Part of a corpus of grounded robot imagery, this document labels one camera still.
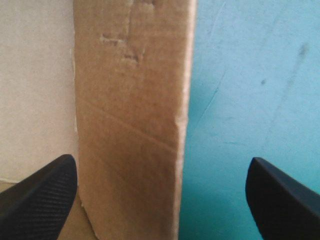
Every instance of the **dark stain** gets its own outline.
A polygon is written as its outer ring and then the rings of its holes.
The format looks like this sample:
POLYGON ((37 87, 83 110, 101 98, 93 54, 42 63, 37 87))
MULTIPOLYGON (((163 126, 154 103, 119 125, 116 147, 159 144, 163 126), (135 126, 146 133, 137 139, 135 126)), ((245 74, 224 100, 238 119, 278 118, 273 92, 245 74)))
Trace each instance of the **dark stain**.
POLYGON ((300 50, 299 50, 299 57, 301 59, 304 59, 306 57, 308 51, 309 51, 308 43, 302 44, 301 47, 300 47, 300 50))

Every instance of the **cardboard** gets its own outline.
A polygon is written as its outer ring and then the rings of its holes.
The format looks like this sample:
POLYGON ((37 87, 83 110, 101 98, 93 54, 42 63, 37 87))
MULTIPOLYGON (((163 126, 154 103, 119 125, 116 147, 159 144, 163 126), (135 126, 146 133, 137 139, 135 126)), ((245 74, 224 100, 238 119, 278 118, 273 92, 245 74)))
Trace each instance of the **cardboard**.
POLYGON ((0 179, 78 159, 72 0, 0 1, 0 179))
POLYGON ((75 0, 79 193, 100 240, 178 238, 195 0, 75 0))

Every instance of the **textured surface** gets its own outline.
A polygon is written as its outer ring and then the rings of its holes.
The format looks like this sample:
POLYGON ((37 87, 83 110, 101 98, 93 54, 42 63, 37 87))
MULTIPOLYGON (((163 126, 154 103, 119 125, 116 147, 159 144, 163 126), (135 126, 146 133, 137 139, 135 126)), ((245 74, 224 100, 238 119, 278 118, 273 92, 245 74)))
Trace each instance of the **textured surface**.
POLYGON ((0 180, 78 157, 72 0, 0 1, 0 180))
POLYGON ((0 194, 1 240, 56 240, 72 207, 77 171, 61 156, 0 194))
MULTIPOLYGON (((12 186, 13 183, 0 181, 0 193, 12 186)), ((78 193, 58 240, 97 240, 78 193)))
POLYGON ((177 239, 195 0, 75 0, 79 193, 101 240, 177 239))
POLYGON ((252 160, 245 193, 263 239, 320 239, 320 195, 269 162, 252 160))
POLYGON ((254 156, 320 193, 319 16, 314 0, 198 1, 181 240, 261 239, 254 156))

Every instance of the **scuff mark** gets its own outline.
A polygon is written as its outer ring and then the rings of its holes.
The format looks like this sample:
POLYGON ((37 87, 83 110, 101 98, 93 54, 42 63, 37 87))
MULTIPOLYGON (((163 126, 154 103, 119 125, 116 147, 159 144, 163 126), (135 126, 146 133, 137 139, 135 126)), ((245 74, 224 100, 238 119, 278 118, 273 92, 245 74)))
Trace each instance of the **scuff mark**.
POLYGON ((109 38, 104 33, 101 34, 100 41, 105 44, 111 44, 115 47, 119 44, 126 44, 127 42, 125 39, 109 38))
POLYGON ((244 143, 240 143, 240 142, 236 142, 236 141, 224 141, 224 144, 228 144, 228 145, 236 145, 236 146, 247 146, 244 143))
POLYGON ((131 60, 131 61, 134 61, 136 64, 139 63, 139 58, 138 58, 137 55, 125 54, 123 57, 124 57, 125 59, 129 59, 129 60, 131 60))
POLYGON ((143 0, 142 2, 144 4, 152 5, 153 7, 155 7, 156 0, 143 0))
POLYGON ((306 55, 309 51, 309 46, 308 46, 308 43, 304 43, 300 46, 300 49, 298 51, 298 54, 297 54, 297 59, 296 59, 296 62, 293 66, 293 70, 291 72, 291 76, 288 78, 287 82, 286 82, 286 86, 285 86, 285 89, 282 93, 282 96, 281 96, 281 99, 280 99, 280 102, 278 104, 278 106, 276 107, 274 113, 273 113, 273 117, 271 119, 271 122, 269 124, 269 127, 268 127, 268 130, 266 132, 266 135, 265 135, 265 139, 264 139, 264 142, 262 144, 262 147, 261 147, 261 150, 264 151, 266 145, 268 144, 269 142, 269 135, 272 133, 272 130, 273 130, 273 127, 275 125, 275 122, 283 108, 283 105, 284 105, 284 102, 287 100, 288 98, 288 95, 293 87, 293 85, 295 84, 295 81, 296 81, 296 78, 297 78, 297 73, 299 72, 300 70, 300 67, 301 65, 303 64, 305 58, 306 58, 306 55))
POLYGON ((273 22, 271 24, 271 27, 266 31, 264 38, 261 41, 260 44, 260 48, 257 51, 258 55, 260 54, 261 50, 264 48, 264 46, 266 45, 267 41, 269 40, 271 34, 273 33, 276 25, 278 24, 280 17, 284 14, 284 12, 286 11, 286 9, 289 7, 289 4, 291 3, 291 0, 288 0, 283 7, 281 8, 281 10, 279 11, 279 13, 275 16, 275 18, 273 19, 273 22))
POLYGON ((217 87, 215 88, 215 90, 214 90, 214 92, 213 92, 213 94, 212 94, 212 97, 211 97, 208 105, 206 106, 206 108, 205 108, 204 111, 202 112, 201 116, 199 117, 198 121, 196 122, 195 127, 194 127, 194 129, 193 129, 193 131, 192 131, 192 134, 191 134, 191 138, 193 137, 194 132, 195 132, 196 129, 198 128, 198 125, 199 125, 200 121, 202 120, 203 116, 205 115, 205 113, 206 113, 207 110, 209 109, 210 105, 214 102, 214 100, 215 100, 215 98, 216 98, 216 95, 217 95, 217 93, 218 93, 219 90, 220 90, 220 85, 221 85, 221 83, 223 82, 223 80, 224 80, 224 78, 225 78, 226 72, 227 72, 227 70, 225 70, 225 71, 223 72, 223 75, 222 75, 222 77, 220 78, 220 81, 219 81, 217 87))

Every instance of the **blue wall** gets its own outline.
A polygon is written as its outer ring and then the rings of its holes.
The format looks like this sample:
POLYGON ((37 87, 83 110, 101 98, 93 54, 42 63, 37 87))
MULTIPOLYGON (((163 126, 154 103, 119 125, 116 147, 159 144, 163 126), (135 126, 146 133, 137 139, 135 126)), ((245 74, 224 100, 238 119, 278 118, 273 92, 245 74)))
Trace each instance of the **blue wall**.
POLYGON ((261 239, 264 157, 320 193, 320 1, 198 0, 180 240, 261 239))

